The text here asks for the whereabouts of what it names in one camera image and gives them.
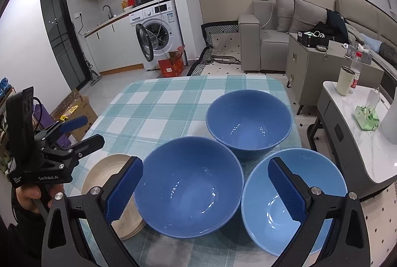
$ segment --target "human hand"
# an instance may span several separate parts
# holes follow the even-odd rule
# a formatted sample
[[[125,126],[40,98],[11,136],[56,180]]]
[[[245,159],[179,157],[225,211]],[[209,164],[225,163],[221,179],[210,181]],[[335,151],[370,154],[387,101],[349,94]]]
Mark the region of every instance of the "human hand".
[[[50,208],[52,205],[52,200],[54,199],[55,194],[58,192],[64,192],[63,184],[55,184],[50,189],[50,197],[51,200],[48,202],[48,207]],[[32,211],[33,213],[40,213],[33,200],[38,200],[41,198],[41,191],[37,185],[33,184],[24,184],[21,187],[17,188],[16,196],[19,204],[25,210]]]

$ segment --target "tablecloth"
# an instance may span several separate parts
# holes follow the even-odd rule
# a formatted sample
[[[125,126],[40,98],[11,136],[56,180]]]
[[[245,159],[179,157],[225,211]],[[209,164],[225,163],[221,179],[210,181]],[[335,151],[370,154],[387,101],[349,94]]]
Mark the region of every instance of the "tablecloth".
[[[128,85],[87,132],[85,138],[102,135],[105,145],[80,161],[73,171],[73,182],[65,185],[66,194],[81,194],[87,173],[110,154],[125,153],[144,159],[156,147],[177,137],[213,138],[205,124],[208,107],[219,96],[240,89],[271,93],[291,111],[282,83],[266,76],[177,77]],[[272,152],[290,147],[301,147],[295,122],[289,136]],[[260,161],[242,163],[246,179]],[[100,265],[106,266],[87,223],[82,225],[95,258]],[[203,237],[174,239],[146,225],[135,237],[124,241],[124,245],[142,267],[266,267],[276,260],[251,240],[240,210],[220,230]]]

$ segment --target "sneaker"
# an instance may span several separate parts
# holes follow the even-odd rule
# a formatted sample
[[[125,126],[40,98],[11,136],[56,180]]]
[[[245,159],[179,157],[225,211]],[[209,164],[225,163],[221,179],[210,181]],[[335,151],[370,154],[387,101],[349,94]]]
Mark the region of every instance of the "sneaker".
[[[0,89],[4,92],[5,95],[7,95],[7,93],[11,90],[11,88],[12,86],[8,83],[6,77],[0,81]]]

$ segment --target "bottle with red cap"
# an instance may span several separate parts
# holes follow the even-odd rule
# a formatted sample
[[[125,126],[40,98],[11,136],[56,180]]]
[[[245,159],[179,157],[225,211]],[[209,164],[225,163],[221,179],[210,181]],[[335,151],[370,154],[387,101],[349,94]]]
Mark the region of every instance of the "bottle with red cap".
[[[356,73],[356,75],[354,76],[353,79],[353,83],[351,84],[351,87],[353,89],[356,88],[357,83],[359,81],[359,77],[360,77],[360,73],[361,73],[361,57],[363,55],[361,54],[361,52],[356,52],[356,57],[353,59],[353,62],[351,62],[351,66],[350,69],[352,69],[354,71],[354,73]]]

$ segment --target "blue bowl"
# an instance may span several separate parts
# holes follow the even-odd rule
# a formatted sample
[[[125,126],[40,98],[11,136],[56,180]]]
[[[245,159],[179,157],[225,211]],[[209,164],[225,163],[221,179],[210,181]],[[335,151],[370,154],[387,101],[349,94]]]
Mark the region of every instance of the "blue bowl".
[[[318,186],[326,194],[346,196],[347,187],[338,168],[325,156],[309,149],[284,149],[267,156],[255,167],[245,183],[241,200],[244,225],[259,247],[280,256],[300,223],[291,219],[267,175],[267,165],[273,157],[280,157],[309,187]],[[311,254],[323,246],[331,221],[324,221]]]
[[[227,147],[204,137],[182,137],[144,160],[134,199],[154,230],[173,238],[195,238],[231,219],[243,186],[241,164]]]
[[[292,116],[278,98],[259,90],[237,90],[208,108],[210,133],[241,159],[265,155],[291,132]]]

